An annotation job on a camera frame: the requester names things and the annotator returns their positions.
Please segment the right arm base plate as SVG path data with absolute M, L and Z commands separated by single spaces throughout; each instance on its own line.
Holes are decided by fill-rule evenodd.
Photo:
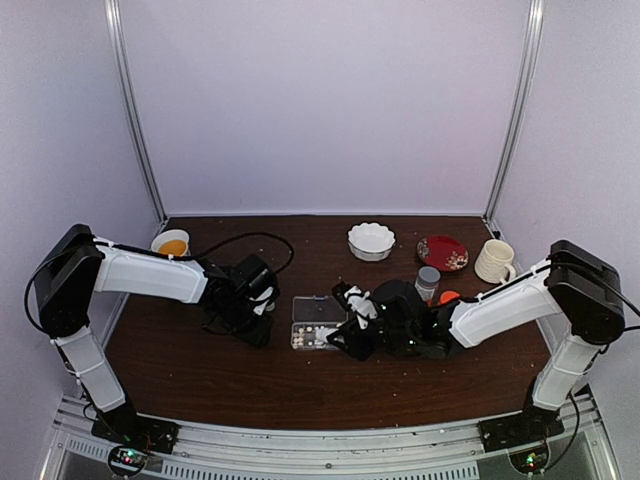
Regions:
M 523 412 L 481 421 L 479 432 L 486 453 L 506 450 L 511 466 L 519 473 L 541 473 L 551 463 L 548 440 L 565 429 L 560 420 L 546 423 Z

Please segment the amber bottle with grey cap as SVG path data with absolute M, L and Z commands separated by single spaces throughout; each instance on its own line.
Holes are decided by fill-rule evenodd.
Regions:
M 423 266 L 417 273 L 414 286 L 420 298 L 429 306 L 433 303 L 440 280 L 440 271 L 432 266 Z

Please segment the clear plastic pill organizer box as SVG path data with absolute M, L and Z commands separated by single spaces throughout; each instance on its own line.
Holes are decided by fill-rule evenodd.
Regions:
M 315 340 L 318 327 L 338 329 L 348 319 L 347 312 L 331 296 L 295 296 L 292 301 L 290 345 L 293 350 L 337 350 Z

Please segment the small white pill bottle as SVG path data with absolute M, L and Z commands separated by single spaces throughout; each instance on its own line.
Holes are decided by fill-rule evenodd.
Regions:
M 318 327 L 315 331 L 315 340 L 322 343 L 328 342 L 328 337 L 336 331 L 335 327 Z

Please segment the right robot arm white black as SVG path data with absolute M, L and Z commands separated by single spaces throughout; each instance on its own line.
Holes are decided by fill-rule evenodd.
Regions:
M 380 347 L 398 357 L 444 359 L 530 321 L 564 315 L 565 337 L 513 419 L 513 433 L 526 442 L 556 420 L 597 353 L 625 331 L 618 271 L 568 240 L 553 243 L 544 260 L 514 279 L 436 307 L 428 306 L 413 284 L 398 279 L 373 292 L 341 282 L 332 294 L 349 318 L 326 340 L 361 361 Z

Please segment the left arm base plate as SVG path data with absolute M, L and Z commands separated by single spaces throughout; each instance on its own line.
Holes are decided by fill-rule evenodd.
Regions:
M 157 454 L 171 454 L 179 426 L 137 414 L 126 418 L 113 412 L 98 413 L 91 427 L 94 437 L 114 443 L 107 454 L 107 466 L 117 476 L 140 474 Z

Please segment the orange pill bottle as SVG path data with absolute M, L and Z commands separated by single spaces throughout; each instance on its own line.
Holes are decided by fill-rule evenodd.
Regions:
M 444 305 L 461 297 L 460 293 L 454 290 L 447 290 L 441 293 L 439 304 Z

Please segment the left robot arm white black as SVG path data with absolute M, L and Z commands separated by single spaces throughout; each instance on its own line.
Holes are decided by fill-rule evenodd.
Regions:
M 106 359 L 91 327 L 93 294 L 119 292 L 200 307 L 211 322 L 246 344 L 269 343 L 268 308 L 280 294 L 275 271 L 255 254 L 217 266 L 205 254 L 179 257 L 117 244 L 76 224 L 38 265 L 25 287 L 28 321 L 47 335 L 97 413 L 99 425 L 123 444 L 150 435 Z

